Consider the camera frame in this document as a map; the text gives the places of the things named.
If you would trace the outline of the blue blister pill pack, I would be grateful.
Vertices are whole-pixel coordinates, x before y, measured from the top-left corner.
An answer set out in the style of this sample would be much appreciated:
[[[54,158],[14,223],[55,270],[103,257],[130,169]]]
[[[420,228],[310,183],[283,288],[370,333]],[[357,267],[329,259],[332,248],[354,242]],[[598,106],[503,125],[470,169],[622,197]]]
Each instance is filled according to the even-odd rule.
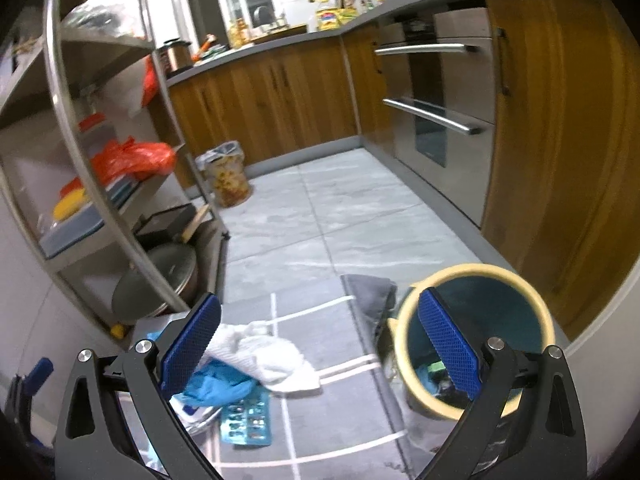
[[[224,406],[221,441],[234,446],[264,448],[271,444],[270,392],[256,386],[244,399]]]

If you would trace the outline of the light blue face mask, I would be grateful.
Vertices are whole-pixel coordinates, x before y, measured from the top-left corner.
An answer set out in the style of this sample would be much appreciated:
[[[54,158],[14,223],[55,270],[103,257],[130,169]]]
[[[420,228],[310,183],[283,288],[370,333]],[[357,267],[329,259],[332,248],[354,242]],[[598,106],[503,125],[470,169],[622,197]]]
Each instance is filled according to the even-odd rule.
[[[175,398],[194,408],[220,408],[244,399],[258,381],[224,362],[210,359],[189,378]]]

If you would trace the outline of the wooden kitchen cabinets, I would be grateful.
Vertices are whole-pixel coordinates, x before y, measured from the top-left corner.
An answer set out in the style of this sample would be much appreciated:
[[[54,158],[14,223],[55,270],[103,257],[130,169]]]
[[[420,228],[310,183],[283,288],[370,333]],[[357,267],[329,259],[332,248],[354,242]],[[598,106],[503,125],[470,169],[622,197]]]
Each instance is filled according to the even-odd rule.
[[[639,255],[639,44],[611,0],[445,0],[171,81],[186,142],[250,162],[359,136],[465,216],[570,338]]]

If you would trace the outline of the teal bin with yellow rim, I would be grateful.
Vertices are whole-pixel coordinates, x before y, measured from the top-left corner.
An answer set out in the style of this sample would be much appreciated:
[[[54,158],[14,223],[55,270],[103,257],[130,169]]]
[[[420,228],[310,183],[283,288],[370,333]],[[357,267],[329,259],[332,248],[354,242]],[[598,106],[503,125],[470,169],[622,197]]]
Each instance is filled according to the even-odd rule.
[[[469,341],[469,356],[479,356],[480,346],[492,336],[514,350],[534,353],[556,343],[556,330],[544,300],[524,278],[501,266],[461,263],[413,283],[396,318],[390,320],[390,330],[401,380],[410,401],[421,411],[458,420],[470,403],[458,384],[452,385],[452,393],[443,393],[442,382],[427,370],[440,364],[445,372],[450,371],[420,320],[422,292],[431,289]]]

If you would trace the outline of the white crumpled tissue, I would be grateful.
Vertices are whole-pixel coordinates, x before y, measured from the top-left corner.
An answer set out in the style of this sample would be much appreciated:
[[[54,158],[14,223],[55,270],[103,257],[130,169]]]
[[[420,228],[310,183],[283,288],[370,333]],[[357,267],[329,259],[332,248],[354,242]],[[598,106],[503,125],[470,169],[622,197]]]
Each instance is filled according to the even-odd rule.
[[[276,393],[318,390],[320,377],[292,341],[273,335],[267,322],[221,323],[198,368],[215,359],[255,378]]]

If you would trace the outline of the blue cutting board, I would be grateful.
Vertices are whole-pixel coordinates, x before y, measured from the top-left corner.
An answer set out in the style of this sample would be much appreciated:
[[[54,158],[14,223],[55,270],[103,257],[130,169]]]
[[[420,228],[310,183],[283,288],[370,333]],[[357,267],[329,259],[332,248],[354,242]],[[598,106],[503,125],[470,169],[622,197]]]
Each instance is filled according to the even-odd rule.
[[[134,177],[120,177],[107,185],[106,194],[116,208],[120,208],[141,185]],[[93,203],[82,206],[70,218],[55,221],[40,237],[39,245],[43,255],[51,259],[80,240],[95,233],[104,226],[104,221]]]

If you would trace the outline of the patterned waste basket with liner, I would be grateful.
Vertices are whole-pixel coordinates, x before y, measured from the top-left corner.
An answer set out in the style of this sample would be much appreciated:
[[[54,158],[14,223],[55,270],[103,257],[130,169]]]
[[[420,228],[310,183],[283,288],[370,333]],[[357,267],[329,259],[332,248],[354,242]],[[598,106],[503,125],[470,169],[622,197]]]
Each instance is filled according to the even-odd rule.
[[[245,202],[252,194],[244,171],[244,152],[238,141],[227,141],[195,159],[217,203],[224,208]]]

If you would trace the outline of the metal storage rack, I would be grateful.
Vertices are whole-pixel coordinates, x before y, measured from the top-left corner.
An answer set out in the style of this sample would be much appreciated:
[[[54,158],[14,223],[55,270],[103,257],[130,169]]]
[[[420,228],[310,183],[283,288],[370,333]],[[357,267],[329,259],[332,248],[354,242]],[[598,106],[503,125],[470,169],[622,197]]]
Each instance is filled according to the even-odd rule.
[[[1,194],[54,288],[110,332],[220,294],[229,238],[169,99],[148,0],[1,1]]]

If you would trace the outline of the orange plastic bag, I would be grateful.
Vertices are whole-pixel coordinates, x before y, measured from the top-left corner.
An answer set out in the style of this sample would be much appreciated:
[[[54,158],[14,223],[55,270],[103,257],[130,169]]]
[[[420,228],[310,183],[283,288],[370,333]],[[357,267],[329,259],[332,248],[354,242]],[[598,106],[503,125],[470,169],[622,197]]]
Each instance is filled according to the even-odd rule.
[[[103,185],[123,176],[144,180],[156,174],[171,174],[176,166],[175,150],[164,142],[109,140],[91,159],[94,174]]]

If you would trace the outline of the plastic jar with orange lid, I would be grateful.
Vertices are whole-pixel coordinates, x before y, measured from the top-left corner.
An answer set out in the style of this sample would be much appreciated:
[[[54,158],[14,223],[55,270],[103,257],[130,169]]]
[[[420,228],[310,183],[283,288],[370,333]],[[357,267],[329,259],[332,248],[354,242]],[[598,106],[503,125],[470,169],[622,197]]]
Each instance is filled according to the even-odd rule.
[[[78,128],[79,144],[89,158],[101,153],[107,144],[117,140],[114,126],[100,112],[85,117],[79,122]]]

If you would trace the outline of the stainless steel built-in oven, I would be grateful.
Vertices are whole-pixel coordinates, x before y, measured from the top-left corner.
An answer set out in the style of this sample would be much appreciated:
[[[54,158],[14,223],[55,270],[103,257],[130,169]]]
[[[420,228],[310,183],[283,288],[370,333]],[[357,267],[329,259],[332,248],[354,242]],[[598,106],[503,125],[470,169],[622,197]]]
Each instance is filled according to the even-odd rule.
[[[380,29],[394,154],[474,224],[494,151],[495,69],[485,8],[421,11]]]

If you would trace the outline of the steel rice cooker pot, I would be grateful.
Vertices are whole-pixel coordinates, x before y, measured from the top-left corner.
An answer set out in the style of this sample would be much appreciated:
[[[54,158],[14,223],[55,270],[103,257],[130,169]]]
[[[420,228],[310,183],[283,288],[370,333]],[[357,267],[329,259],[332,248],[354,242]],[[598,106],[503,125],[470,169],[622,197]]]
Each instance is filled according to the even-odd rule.
[[[158,55],[165,75],[171,77],[190,70],[194,62],[190,51],[190,41],[180,38],[166,40],[159,48]]]

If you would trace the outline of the cooking oil bottle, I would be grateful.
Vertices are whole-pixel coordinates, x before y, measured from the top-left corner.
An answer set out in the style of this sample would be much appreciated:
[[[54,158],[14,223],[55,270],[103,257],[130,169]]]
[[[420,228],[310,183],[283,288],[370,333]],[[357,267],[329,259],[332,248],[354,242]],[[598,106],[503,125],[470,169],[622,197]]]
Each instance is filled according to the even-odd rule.
[[[232,49],[239,49],[250,44],[252,36],[250,36],[250,28],[246,21],[242,18],[234,20],[228,29],[228,38]]]

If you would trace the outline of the yellow snack packet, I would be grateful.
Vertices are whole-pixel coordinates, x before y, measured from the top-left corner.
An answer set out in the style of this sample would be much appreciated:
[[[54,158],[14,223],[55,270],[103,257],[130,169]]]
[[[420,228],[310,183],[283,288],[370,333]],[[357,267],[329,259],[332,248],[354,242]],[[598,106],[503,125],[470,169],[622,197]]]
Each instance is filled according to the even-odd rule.
[[[359,15],[352,6],[347,8],[324,8],[316,11],[319,32],[340,28],[353,21]]]

